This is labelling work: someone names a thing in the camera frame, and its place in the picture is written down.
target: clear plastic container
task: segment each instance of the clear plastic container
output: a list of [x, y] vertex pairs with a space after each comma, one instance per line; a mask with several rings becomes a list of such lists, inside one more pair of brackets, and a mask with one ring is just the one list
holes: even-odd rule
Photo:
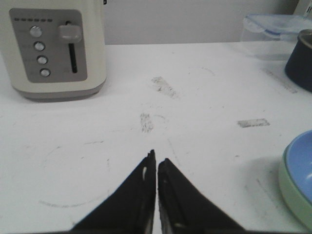
[[296, 15], [247, 15], [241, 41], [251, 56], [287, 60], [301, 30], [312, 29], [312, 20]]

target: toaster control panel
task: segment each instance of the toaster control panel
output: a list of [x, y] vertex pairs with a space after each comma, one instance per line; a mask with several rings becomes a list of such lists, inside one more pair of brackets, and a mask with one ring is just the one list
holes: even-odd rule
[[79, 11], [13, 8], [10, 17], [30, 82], [87, 79]]

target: container lid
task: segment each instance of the container lid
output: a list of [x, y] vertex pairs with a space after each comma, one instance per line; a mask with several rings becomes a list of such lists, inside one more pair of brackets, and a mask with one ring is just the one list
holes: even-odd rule
[[298, 35], [301, 30], [312, 29], [312, 20], [296, 15], [247, 15], [244, 26], [252, 32], [264, 32], [272, 38]]

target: toaster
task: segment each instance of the toaster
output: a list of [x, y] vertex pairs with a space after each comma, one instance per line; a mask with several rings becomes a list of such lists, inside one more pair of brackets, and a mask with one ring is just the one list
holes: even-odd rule
[[106, 80], [101, 0], [1, 0], [0, 49], [30, 99], [87, 97]]

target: white table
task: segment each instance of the white table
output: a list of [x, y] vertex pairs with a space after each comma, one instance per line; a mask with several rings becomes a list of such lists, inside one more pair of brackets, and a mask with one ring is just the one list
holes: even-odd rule
[[[277, 171], [285, 147], [312, 127], [312, 94], [289, 81], [286, 61], [240, 46], [110, 45], [103, 89], [56, 103], [21, 97], [1, 59], [0, 233], [71, 229], [151, 149], [244, 228], [307, 231]], [[264, 126], [237, 123], [252, 119]]]

